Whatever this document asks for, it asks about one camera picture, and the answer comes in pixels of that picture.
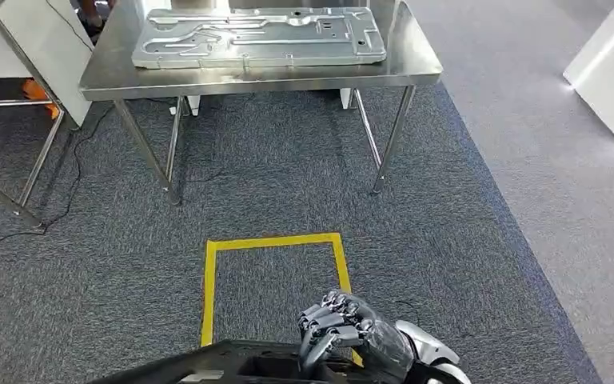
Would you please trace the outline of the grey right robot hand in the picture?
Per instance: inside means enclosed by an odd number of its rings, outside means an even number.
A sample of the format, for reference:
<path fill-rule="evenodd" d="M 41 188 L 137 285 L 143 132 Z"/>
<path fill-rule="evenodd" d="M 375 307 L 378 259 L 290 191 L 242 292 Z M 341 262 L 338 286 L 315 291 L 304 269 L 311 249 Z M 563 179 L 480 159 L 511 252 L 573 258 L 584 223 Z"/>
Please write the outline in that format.
<path fill-rule="evenodd" d="M 298 318 L 301 344 L 299 371 L 309 378 L 337 348 L 350 347 L 384 382 L 402 383 L 412 368 L 409 340 L 364 299 L 331 290 Z"/>

